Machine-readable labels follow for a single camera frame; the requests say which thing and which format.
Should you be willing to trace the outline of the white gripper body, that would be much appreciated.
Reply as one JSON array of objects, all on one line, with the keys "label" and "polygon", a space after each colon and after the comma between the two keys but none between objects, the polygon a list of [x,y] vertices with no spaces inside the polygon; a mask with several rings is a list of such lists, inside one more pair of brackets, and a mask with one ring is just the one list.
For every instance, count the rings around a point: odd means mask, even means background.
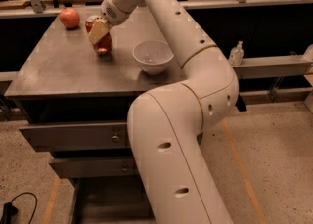
[{"label": "white gripper body", "polygon": [[116,26],[124,23],[133,11],[133,0],[104,0],[101,12],[109,24]]}]

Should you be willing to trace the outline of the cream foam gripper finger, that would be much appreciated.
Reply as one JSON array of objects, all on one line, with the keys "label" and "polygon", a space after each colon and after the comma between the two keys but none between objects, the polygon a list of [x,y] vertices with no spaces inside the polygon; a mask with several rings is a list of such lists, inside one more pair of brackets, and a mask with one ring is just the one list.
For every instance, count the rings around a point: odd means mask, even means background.
[{"label": "cream foam gripper finger", "polygon": [[88,33],[89,41],[95,45],[98,43],[106,44],[109,42],[111,26],[105,19],[97,19],[93,23],[90,32]]}]

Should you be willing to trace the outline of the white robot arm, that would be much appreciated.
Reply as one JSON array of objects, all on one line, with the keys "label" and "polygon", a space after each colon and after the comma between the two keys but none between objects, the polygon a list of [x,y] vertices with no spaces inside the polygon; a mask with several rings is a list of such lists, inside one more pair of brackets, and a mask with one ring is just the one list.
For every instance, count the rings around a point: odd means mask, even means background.
[{"label": "white robot arm", "polygon": [[186,78],[140,95],[127,116],[131,150],[156,224],[233,224],[197,138],[234,107],[238,78],[177,0],[104,0],[96,43],[146,4]]}]

